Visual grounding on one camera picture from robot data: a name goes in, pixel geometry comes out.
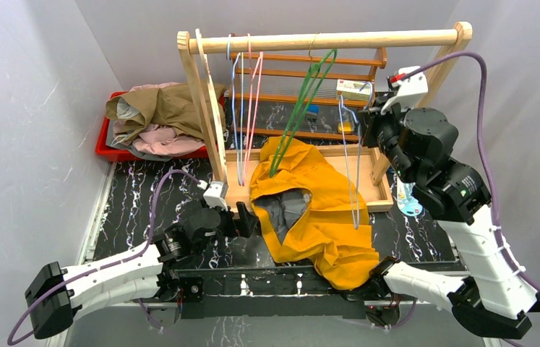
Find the yellow skirt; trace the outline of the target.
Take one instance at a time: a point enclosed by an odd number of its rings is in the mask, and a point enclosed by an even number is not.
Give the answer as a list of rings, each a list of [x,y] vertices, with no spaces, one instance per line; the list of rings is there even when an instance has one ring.
[[[365,202],[359,202],[356,226],[350,181],[314,145],[299,140],[270,177],[278,141],[271,137],[263,145],[250,180],[251,206],[271,257],[277,263],[308,259],[333,288],[358,288],[380,261]]]

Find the blue wire hanger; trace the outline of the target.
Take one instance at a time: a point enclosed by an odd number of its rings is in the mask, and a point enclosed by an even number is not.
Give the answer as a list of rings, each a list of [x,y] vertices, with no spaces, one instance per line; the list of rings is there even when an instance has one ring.
[[[236,81],[236,70],[241,68],[243,62],[242,53],[237,53],[231,63],[231,91],[229,93],[231,100],[231,118],[233,127],[233,144],[236,151],[236,180],[240,187],[244,186],[244,134],[239,130],[241,126],[243,111],[237,106],[238,97],[236,89],[238,83]]]

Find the grey pleated skirt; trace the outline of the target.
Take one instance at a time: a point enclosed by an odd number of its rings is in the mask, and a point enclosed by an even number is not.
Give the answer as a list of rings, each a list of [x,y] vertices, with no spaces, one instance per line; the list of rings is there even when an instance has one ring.
[[[120,135],[116,136],[113,133],[113,128],[114,128],[115,123],[116,122],[114,120],[108,121],[108,129],[106,133],[106,139],[104,140],[104,142],[105,142],[105,145],[107,145],[109,149],[124,150],[125,152],[132,154],[135,158],[142,159],[142,160],[168,162],[173,159],[173,157],[169,155],[154,155],[154,154],[141,152],[134,148],[134,145],[132,142],[130,144],[121,143],[119,141],[119,138],[121,136]]]

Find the pink hanger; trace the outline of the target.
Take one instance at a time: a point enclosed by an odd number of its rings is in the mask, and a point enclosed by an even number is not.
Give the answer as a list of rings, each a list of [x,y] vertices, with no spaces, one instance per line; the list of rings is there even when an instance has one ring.
[[[255,64],[252,61],[252,37],[250,34],[247,35],[247,50],[249,58],[249,67],[250,67],[250,89],[249,89],[249,105],[248,105],[248,114],[247,114],[247,133],[246,133],[246,142],[244,146],[244,161],[243,161],[243,171],[242,171],[242,183],[246,183],[250,153],[252,151],[252,141],[254,136],[254,130],[257,123],[257,109],[258,109],[258,98],[260,96],[260,85],[262,80],[262,69],[263,69],[263,60],[264,53],[261,51],[258,53],[257,60]]]

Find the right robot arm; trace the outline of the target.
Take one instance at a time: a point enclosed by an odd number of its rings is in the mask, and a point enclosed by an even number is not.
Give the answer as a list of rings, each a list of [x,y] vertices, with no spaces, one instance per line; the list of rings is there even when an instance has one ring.
[[[496,240],[492,196],[481,175],[451,156],[458,129],[433,108],[375,106],[356,117],[363,144],[378,148],[398,178],[412,184],[413,197],[453,240],[469,271],[448,277],[386,257],[370,273],[371,292],[434,304],[479,337],[522,338],[531,328],[528,314],[540,312],[540,290],[507,264],[509,246]]]

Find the beige wooden hanger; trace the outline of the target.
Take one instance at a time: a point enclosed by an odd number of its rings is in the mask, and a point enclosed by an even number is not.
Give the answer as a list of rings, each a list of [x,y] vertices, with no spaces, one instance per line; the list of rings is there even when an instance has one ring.
[[[195,38],[197,40],[198,54],[200,55],[202,67],[206,75],[207,90],[210,97],[212,125],[214,126],[214,130],[211,132],[211,134],[215,136],[217,149],[218,149],[218,172],[214,174],[214,177],[216,180],[220,180],[224,184],[227,184],[228,171],[227,171],[227,165],[226,165],[226,150],[225,150],[224,138],[223,138],[223,126],[220,121],[219,103],[218,103],[215,87],[213,84],[213,78],[211,75],[210,66],[208,64],[207,55],[205,54],[205,51],[203,48],[202,33],[199,28],[195,29]]]

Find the green hanger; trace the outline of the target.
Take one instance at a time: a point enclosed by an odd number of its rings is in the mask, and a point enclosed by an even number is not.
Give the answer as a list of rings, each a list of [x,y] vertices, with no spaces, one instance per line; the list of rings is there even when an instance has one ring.
[[[277,174],[279,166],[286,155],[287,149],[293,141],[295,133],[299,130],[306,113],[306,109],[314,100],[321,84],[333,67],[338,57],[336,48],[330,49],[318,62],[310,62],[307,74],[301,84],[299,94],[288,119],[286,128],[278,141],[274,156],[270,164],[270,177]]]

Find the pink skirt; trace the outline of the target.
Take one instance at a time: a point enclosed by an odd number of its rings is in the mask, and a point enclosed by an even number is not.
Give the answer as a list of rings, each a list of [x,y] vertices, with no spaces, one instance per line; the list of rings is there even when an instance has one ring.
[[[165,87],[173,83],[176,82],[161,85],[142,85],[134,87],[131,90]],[[169,155],[172,157],[180,157],[192,153],[204,146],[202,139],[185,134],[177,135],[172,128],[155,124],[151,124],[132,143],[134,148],[141,152],[154,155]]]

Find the brown skirt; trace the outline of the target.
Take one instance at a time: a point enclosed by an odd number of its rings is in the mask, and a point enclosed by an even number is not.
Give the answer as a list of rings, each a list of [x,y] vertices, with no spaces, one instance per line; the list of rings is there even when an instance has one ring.
[[[172,128],[177,135],[203,138],[200,116],[187,83],[131,90],[106,102],[113,133],[129,144],[151,124]]]

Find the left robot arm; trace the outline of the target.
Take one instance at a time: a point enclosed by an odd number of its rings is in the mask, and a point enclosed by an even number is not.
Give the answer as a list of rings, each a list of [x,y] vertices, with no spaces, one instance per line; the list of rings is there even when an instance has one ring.
[[[103,260],[44,265],[25,291],[31,334],[38,340],[51,338],[76,319],[125,301],[185,296],[191,282],[178,278],[176,265],[203,252],[218,236],[248,238],[260,227],[243,202],[236,207],[236,212],[203,207],[138,247]]]

